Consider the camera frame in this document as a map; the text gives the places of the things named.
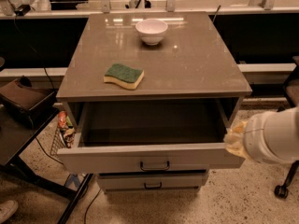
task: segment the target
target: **sponge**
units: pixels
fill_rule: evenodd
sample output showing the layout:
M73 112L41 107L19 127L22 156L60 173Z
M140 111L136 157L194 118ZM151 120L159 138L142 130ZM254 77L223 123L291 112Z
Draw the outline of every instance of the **sponge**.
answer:
M114 63L104 75L105 83L115 83L127 90L135 90L144 76L143 70Z

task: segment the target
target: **chair wheel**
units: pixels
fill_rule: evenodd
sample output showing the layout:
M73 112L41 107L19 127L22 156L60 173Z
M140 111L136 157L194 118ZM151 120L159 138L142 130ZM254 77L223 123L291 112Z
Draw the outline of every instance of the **chair wheel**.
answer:
M285 186L277 185L275 187L274 193L278 198L286 199L288 197L289 191Z

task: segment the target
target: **terrazzo floor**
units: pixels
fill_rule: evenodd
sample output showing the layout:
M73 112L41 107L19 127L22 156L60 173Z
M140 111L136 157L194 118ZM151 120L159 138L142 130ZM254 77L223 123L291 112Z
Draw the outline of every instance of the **terrazzo floor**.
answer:
M285 101L245 102L235 122L247 120L265 110L277 110ZM50 153L57 120L38 136ZM68 172L47 157L35 140L21 154L23 160L41 176L63 184ZM280 200L274 188L282 184L289 165L258 164L244 161L239 169L210 170L199 190L169 189L151 191L99 192L95 176L67 223L89 224L172 224L172 223L299 223L299 175L289 187L289 196ZM19 209L7 223L57 223L68 200L49 191L0 174L0 202L14 199Z

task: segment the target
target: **drawer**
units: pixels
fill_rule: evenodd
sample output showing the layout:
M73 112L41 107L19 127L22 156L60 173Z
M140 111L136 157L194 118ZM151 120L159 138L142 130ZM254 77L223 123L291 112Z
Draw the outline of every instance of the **drawer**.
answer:
M225 132L213 99L86 103L74 147L57 154L74 174L239 167Z
M167 172L167 174L99 175L98 185L103 191L129 189L196 188L205 185L208 171Z

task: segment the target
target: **shoe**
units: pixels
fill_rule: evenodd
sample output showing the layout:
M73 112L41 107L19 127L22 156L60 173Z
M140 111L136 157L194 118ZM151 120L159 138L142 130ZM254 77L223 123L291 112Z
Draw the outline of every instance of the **shoe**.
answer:
M0 223L8 220L18 209L18 203L13 200L0 203Z

